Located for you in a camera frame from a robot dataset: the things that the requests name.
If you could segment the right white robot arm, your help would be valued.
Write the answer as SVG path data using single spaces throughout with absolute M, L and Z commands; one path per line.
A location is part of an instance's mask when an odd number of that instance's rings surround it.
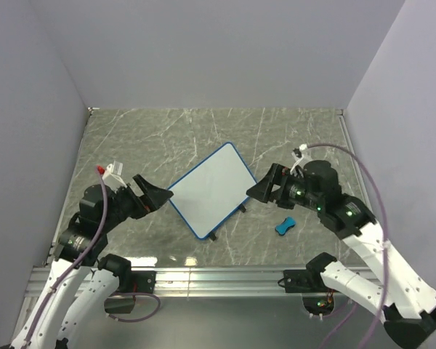
M 419 348 L 436 330 L 436 290 L 387 240 L 371 210 L 343 193 L 338 173 L 328 161 L 310 161 L 293 169 L 273 164 L 246 194 L 283 209 L 299 205 L 316 212 L 321 224 L 353 250 L 379 281 L 372 283 L 323 252 L 306 265 L 311 289 L 338 291 L 378 316 L 401 348 Z

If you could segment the blue framed small whiteboard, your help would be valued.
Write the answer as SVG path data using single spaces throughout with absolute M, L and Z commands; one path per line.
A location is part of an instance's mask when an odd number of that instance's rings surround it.
M 173 182 L 169 199 L 186 226 L 199 240 L 209 238 L 249 197 L 257 183 L 232 142 L 226 142 Z

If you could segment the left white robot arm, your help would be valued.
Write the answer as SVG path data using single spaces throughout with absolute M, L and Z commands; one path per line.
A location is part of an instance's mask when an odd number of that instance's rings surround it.
M 107 234 L 127 219 L 139 220 L 159 210 L 172 196 L 141 175 L 137 196 L 122 178 L 98 167 L 99 182 L 84 191 L 79 210 L 60 234 L 47 281 L 31 315 L 8 348 L 70 348 L 97 306 L 115 293 L 131 294 L 132 264 L 100 254 Z

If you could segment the blue whiteboard eraser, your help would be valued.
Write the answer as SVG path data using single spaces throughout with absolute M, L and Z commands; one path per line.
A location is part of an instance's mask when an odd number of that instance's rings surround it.
M 295 226 L 296 226 L 296 221 L 292 217 L 286 217 L 282 223 L 275 226 L 275 232 L 279 236 L 284 236 Z

